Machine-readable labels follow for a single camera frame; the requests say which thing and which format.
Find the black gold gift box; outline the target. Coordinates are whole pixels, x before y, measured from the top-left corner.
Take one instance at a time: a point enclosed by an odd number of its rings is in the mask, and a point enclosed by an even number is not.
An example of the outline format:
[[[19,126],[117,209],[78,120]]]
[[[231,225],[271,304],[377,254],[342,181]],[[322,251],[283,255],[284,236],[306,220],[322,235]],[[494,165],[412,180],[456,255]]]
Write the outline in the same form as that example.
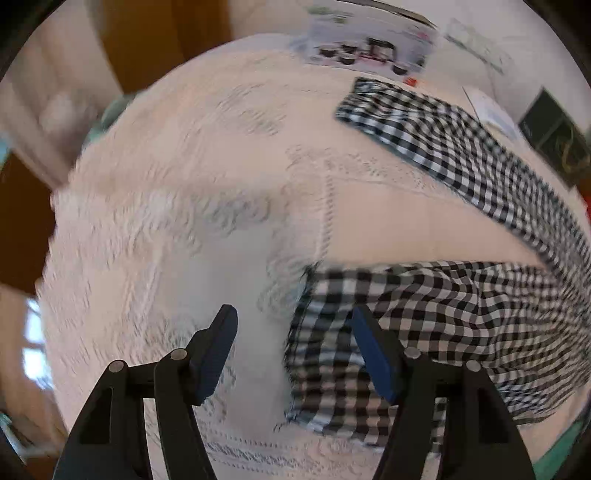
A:
[[[518,124],[530,146],[568,187],[590,174],[590,146],[570,116],[542,88]]]

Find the cookware product box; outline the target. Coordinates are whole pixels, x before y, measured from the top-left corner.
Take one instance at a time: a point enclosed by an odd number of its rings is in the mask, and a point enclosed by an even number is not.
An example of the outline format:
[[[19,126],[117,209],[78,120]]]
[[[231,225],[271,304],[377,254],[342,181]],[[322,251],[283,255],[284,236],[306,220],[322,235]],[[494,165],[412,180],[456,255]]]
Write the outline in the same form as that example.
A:
[[[317,1],[295,50],[310,64],[402,81],[425,69],[438,39],[426,17],[381,1]]]

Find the white paper booklet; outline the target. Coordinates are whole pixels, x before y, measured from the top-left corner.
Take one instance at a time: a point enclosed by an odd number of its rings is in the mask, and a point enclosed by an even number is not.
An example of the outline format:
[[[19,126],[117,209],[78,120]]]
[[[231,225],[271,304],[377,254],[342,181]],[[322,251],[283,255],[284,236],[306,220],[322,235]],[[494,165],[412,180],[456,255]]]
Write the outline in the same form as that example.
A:
[[[523,140],[518,126],[493,98],[475,87],[464,86],[463,89],[481,123],[493,127],[513,142]]]

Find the green cloth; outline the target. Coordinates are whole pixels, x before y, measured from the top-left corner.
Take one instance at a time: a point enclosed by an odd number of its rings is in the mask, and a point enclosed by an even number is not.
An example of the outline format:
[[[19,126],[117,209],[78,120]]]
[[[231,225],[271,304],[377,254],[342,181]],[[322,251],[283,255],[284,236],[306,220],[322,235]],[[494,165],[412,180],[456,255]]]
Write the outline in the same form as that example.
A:
[[[584,421],[575,421],[533,465],[537,480],[551,480],[559,471],[581,433]]]

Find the white lace tablecloth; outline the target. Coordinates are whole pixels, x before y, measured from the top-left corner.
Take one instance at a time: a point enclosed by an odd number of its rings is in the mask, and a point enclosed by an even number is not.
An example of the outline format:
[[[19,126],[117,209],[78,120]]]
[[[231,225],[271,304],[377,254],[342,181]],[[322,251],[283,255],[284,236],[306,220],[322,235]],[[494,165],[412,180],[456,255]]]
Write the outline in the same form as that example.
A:
[[[38,297],[72,427],[115,360],[161,359],[235,306],[197,423],[220,479],[369,479],[377,451],[287,422],[283,347],[318,261],[538,257],[441,183],[335,118],[355,73],[256,35],[176,68],[81,154],[52,203]]]

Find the black white checkered garment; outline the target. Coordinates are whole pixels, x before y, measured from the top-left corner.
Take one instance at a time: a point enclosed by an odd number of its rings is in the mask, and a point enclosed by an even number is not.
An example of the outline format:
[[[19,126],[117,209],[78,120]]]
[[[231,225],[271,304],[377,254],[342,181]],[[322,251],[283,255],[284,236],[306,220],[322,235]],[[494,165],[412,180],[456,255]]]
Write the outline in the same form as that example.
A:
[[[474,117],[356,78],[335,115],[449,187],[541,258],[308,268],[287,334],[290,422],[384,446],[396,410],[375,390],[349,318],[356,304],[432,360],[475,360],[516,422],[550,416],[590,377],[590,245],[553,188]]]

